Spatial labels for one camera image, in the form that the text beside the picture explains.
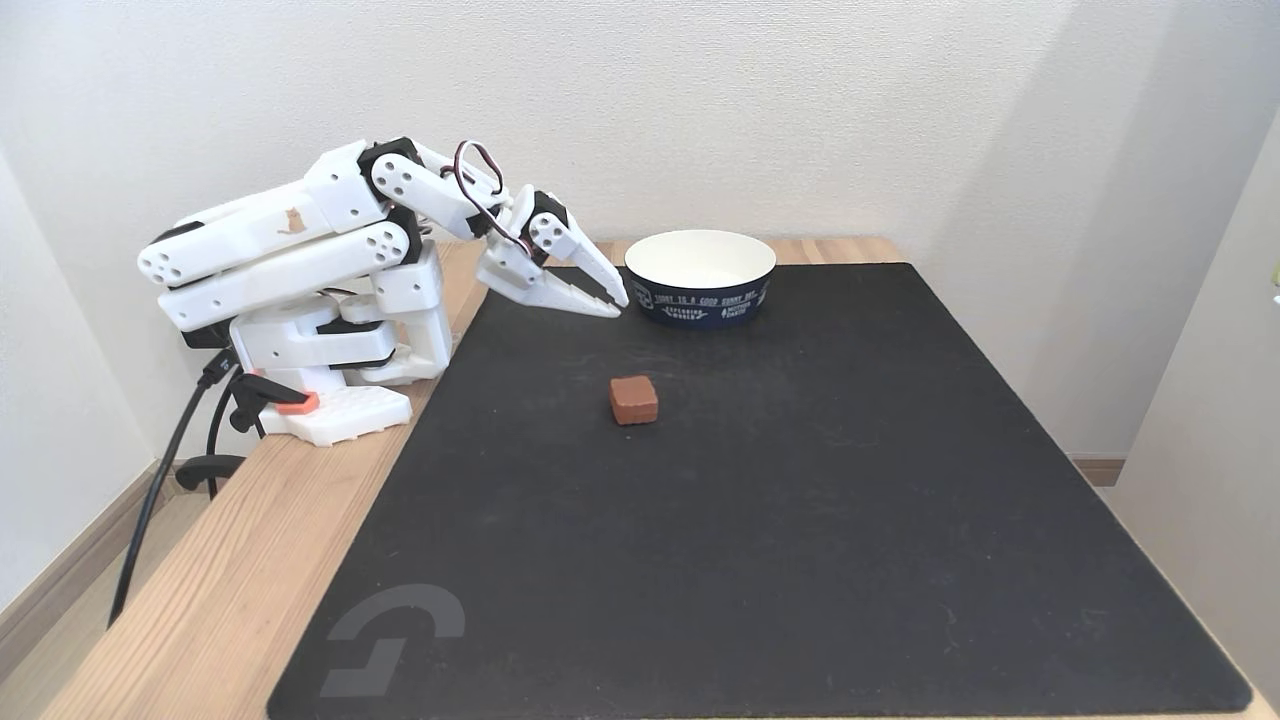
black mat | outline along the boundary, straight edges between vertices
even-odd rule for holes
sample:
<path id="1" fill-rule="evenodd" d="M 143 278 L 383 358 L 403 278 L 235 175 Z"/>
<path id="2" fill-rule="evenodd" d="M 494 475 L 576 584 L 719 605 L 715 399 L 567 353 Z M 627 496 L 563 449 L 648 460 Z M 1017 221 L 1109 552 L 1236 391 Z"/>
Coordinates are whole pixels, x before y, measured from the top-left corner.
<path id="1" fill-rule="evenodd" d="M 620 428 L 608 379 L 635 373 L 660 418 Z M 915 270 L 891 264 L 780 268 L 754 323 L 705 333 L 490 293 L 270 716 L 1249 698 Z"/>

wooden table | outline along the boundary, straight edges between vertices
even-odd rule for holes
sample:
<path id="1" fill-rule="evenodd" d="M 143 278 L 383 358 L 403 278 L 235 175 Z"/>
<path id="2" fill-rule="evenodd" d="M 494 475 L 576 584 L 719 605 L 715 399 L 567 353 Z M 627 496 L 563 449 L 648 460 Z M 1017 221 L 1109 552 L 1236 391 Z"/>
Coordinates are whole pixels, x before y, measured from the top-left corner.
<path id="1" fill-rule="evenodd" d="M 600 249 L 621 264 L 627 245 Z M 892 243 L 877 237 L 772 245 L 782 264 L 901 260 Z M 484 286 L 472 278 L 481 246 L 440 245 L 456 338 L 484 300 Z M 407 388 L 413 421 L 434 386 Z M 287 436 L 262 441 L 45 717 L 264 717 L 271 689 L 411 428 L 328 450 Z M 1254 697 L 1239 717 L 1276 720 L 1257 691 Z"/>

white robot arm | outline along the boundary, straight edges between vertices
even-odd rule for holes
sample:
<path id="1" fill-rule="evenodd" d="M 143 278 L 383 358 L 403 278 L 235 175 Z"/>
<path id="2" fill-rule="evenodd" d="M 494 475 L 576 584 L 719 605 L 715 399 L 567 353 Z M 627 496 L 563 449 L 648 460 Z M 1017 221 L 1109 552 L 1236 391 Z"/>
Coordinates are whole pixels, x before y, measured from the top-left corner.
<path id="1" fill-rule="evenodd" d="M 497 179 L 462 161 L 470 146 Z M 470 141 L 452 161 L 410 138 L 330 150 L 301 181 L 183 218 L 138 254 L 138 269 L 169 288 L 160 307 L 188 345 L 229 337 L 247 373 L 308 396 L 264 410 L 268 432 L 328 446 L 408 420 L 407 398 L 376 386 L 448 366 L 440 264 L 419 217 L 458 238 L 483 237 L 476 278 L 516 302 L 620 314 L 544 272 L 557 258 L 627 304 L 617 269 L 568 210 L 531 186 L 512 197 Z M 370 293 L 320 292 L 366 275 Z"/>

black cable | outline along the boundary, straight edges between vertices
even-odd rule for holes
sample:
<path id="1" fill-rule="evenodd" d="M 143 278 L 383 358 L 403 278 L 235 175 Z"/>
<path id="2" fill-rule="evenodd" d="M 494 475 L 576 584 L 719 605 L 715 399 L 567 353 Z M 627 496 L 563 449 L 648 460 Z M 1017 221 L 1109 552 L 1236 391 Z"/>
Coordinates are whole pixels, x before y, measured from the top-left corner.
<path id="1" fill-rule="evenodd" d="M 178 445 L 182 442 L 182 436 L 187 432 L 191 416 L 196 414 L 200 398 L 204 397 L 205 391 L 207 389 L 209 386 L 205 384 L 204 378 L 201 378 L 201 382 L 196 383 L 196 392 L 191 393 L 191 400 L 187 401 L 187 409 L 182 411 L 182 419 L 178 420 L 178 427 L 174 428 L 173 436 L 169 438 L 169 446 L 164 450 L 164 457 L 160 459 L 156 474 L 151 478 L 151 486 L 147 488 L 147 496 L 142 501 L 142 511 L 138 512 L 138 523 L 134 525 L 133 537 L 129 539 L 129 548 L 124 552 L 124 565 L 120 568 L 120 580 L 115 585 L 115 598 L 111 600 L 111 614 L 106 620 L 108 628 L 110 628 L 111 624 L 115 623 L 115 619 L 120 616 L 120 612 L 124 611 L 124 598 L 129 596 L 129 580 L 133 579 L 133 566 L 138 561 L 138 548 L 142 547 L 142 537 L 147 533 L 147 523 L 151 520 L 151 509 L 155 507 L 156 496 L 160 495 L 160 486 L 164 484 L 164 478 L 169 474 L 169 466 L 173 465 L 173 457 L 178 454 Z"/>
<path id="2" fill-rule="evenodd" d="M 124 600 L 129 596 L 129 582 L 133 579 L 133 566 L 138 562 L 138 550 L 142 547 L 142 538 L 147 534 L 147 523 L 151 521 L 151 510 L 155 507 L 156 497 L 160 495 L 160 487 L 164 484 L 165 475 L 169 474 L 169 468 L 173 466 L 173 459 L 178 455 L 178 446 L 182 443 L 182 436 L 187 434 L 187 425 L 191 424 L 191 416 L 196 414 L 196 407 L 200 406 L 200 398 L 205 396 L 209 388 L 214 387 L 227 373 L 232 372 L 237 364 L 236 351 L 230 347 L 224 347 L 212 360 L 205 365 L 200 379 L 196 380 L 196 391 L 191 393 L 191 400 L 187 401 L 186 410 L 182 411 L 182 418 L 178 419 L 178 427 L 173 429 L 173 436 L 169 437 L 169 445 L 164 448 L 164 456 L 160 457 L 160 465 L 156 466 L 156 474 L 151 478 L 151 484 L 147 487 L 147 496 L 142 500 L 142 510 L 138 512 L 138 523 L 133 527 L 133 537 L 129 538 L 129 547 L 124 551 L 124 565 L 120 568 L 120 579 L 115 584 L 115 597 L 111 600 L 111 612 L 108 616 L 106 626 L 110 628 L 115 623 L 115 619 L 120 616 L 124 611 Z"/>
<path id="3" fill-rule="evenodd" d="M 232 386 L 236 383 L 236 378 L 244 374 L 243 368 L 236 368 L 232 373 L 232 379 L 227 380 L 227 387 L 223 388 L 223 395 L 218 398 L 218 405 L 214 407 L 214 419 L 209 421 L 209 437 L 205 439 L 205 455 L 218 454 L 218 430 L 223 427 L 223 415 L 227 413 L 227 405 L 232 400 Z M 218 478 L 209 478 L 209 500 L 218 496 Z"/>

small brown block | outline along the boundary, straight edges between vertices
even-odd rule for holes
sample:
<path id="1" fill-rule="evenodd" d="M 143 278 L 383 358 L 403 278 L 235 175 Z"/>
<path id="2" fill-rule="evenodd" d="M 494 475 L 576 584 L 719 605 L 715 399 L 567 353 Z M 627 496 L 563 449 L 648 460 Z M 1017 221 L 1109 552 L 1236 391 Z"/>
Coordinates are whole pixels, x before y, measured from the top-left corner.
<path id="1" fill-rule="evenodd" d="M 609 380 L 609 405 L 620 425 L 639 425 L 658 419 L 658 392 L 645 375 Z"/>

